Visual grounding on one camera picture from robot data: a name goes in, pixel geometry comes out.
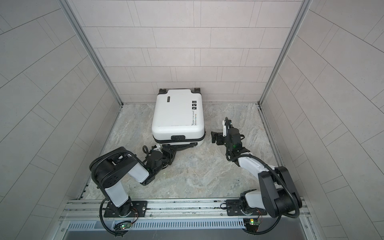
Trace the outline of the white black suitcase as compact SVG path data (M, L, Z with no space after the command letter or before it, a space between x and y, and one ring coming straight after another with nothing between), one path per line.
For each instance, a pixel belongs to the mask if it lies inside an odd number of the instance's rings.
M159 89L152 135L160 145L200 146L206 136L201 89Z

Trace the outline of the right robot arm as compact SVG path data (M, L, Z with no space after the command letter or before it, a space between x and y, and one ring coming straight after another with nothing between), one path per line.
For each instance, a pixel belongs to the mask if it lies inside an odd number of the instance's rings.
M239 208L245 215L256 211L267 213L276 218L286 216L297 218L300 215L302 201L285 167L274 167L252 155L243 147L243 135L239 133L224 134L211 132L212 143L226 147L229 162L249 171L258 178L259 188L241 193Z

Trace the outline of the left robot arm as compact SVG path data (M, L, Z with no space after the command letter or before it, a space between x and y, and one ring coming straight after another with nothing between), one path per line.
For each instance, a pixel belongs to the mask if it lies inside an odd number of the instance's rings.
M144 161L126 148L119 147L98 157L90 164L92 180L106 200L111 201L114 208L120 212L129 211L132 207L132 200L124 190L121 179L129 175L141 185L148 185L161 170L173 163L177 148L154 146L149 150L143 146L143 151L146 154Z

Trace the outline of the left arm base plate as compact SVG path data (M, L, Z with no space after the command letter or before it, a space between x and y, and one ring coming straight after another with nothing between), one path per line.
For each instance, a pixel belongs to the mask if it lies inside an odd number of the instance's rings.
M146 214L147 201L128 201L120 207L116 207L113 202L108 202L103 208L105 218L133 218L144 217Z

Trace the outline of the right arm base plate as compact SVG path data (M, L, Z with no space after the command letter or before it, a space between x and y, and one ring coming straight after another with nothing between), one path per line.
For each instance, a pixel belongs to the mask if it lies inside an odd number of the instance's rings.
M245 201L240 199L226 200L225 209L228 216L266 216L268 214L261 208L246 207Z

